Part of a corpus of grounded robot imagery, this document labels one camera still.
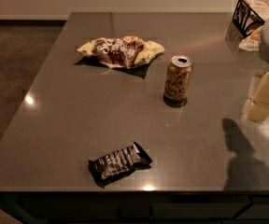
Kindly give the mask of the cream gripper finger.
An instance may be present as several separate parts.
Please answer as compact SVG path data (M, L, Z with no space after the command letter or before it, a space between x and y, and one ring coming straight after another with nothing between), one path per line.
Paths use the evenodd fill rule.
M269 117L269 71L255 75L250 82L246 101L246 119L262 123Z

